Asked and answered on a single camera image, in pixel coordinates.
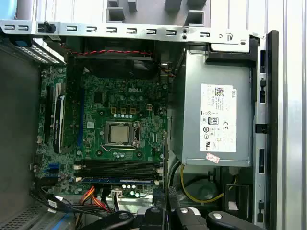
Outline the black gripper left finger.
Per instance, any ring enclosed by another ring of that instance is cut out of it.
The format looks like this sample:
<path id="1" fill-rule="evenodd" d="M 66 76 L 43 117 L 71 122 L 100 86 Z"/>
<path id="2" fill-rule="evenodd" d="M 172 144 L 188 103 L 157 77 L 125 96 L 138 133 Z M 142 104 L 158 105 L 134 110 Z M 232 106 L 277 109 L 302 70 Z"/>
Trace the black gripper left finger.
<path id="1" fill-rule="evenodd" d="M 141 207 L 136 214 L 117 211 L 87 226 L 84 230 L 165 230 L 166 210 L 161 207 Z"/>

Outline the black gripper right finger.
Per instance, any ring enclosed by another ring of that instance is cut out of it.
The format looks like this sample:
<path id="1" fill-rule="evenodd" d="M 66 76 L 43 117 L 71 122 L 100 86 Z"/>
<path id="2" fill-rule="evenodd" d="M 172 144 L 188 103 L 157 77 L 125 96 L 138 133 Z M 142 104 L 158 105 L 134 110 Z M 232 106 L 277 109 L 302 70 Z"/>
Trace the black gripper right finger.
<path id="1" fill-rule="evenodd" d="M 212 211 L 206 218 L 194 207 L 173 211 L 174 230 L 260 230 L 261 227 L 223 211 Z"/>

